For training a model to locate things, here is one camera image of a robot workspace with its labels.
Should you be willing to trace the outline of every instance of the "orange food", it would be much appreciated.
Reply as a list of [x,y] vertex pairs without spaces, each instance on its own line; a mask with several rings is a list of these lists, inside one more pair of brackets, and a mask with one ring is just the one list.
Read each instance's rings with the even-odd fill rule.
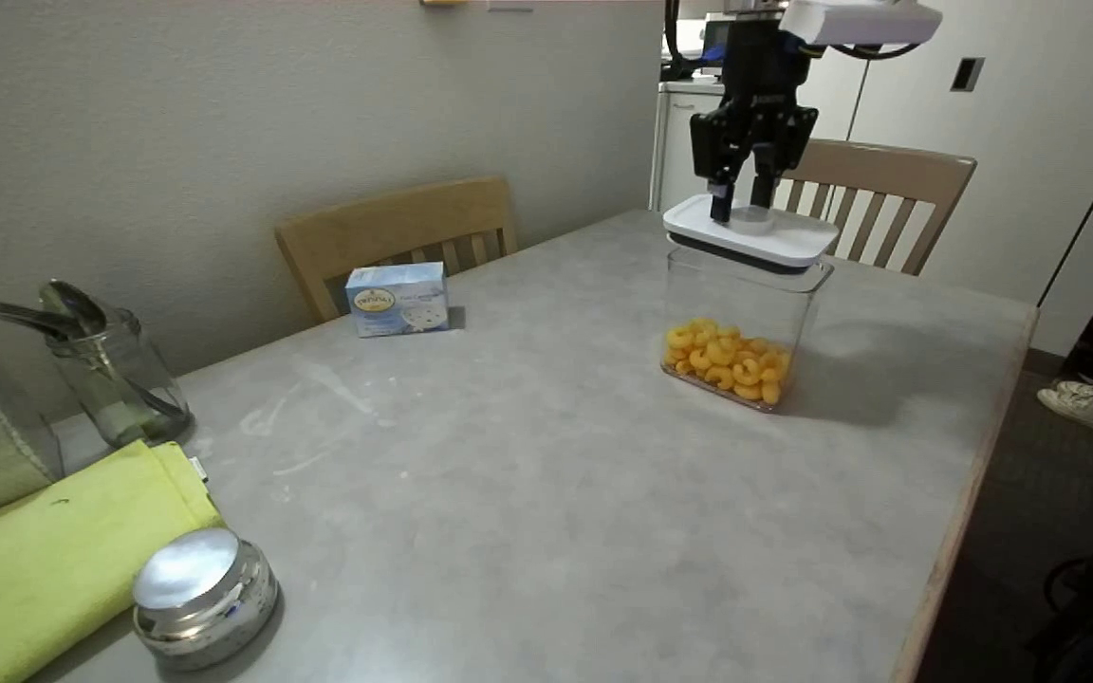
[[763,336],[745,336],[738,327],[690,320],[666,335],[666,368],[745,403],[778,406],[788,353]]

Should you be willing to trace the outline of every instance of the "chair back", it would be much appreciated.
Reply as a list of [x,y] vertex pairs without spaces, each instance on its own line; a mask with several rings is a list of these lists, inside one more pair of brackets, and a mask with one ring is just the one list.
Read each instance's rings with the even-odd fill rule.
[[443,260],[463,273],[518,249],[518,211],[504,178],[463,178],[303,211],[277,227],[277,241],[325,322],[357,264]]
[[974,159],[968,155],[809,141],[773,207],[836,225],[839,259],[921,273],[970,169]]

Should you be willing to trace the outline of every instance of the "green cloth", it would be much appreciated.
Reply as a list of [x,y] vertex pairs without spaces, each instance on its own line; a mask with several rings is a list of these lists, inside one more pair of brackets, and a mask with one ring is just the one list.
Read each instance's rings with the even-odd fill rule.
[[177,442],[128,442],[0,508],[0,678],[27,678],[133,601],[171,537],[220,522]]

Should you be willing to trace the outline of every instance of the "table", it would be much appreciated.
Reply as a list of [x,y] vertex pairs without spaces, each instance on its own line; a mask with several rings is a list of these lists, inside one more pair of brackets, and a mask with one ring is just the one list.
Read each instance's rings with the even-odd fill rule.
[[[325,322],[184,378],[286,616],[244,678],[910,678],[1031,306],[839,264],[782,412],[657,368],[626,211],[453,281],[463,330]],[[125,621],[52,678],[156,678]]]

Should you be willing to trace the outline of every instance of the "floor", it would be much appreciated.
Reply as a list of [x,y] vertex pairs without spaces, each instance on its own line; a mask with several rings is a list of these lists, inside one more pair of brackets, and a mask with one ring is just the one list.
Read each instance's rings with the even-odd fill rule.
[[1021,375],[920,683],[1029,683],[1043,574],[1093,555],[1093,430],[1036,403],[1046,378]]

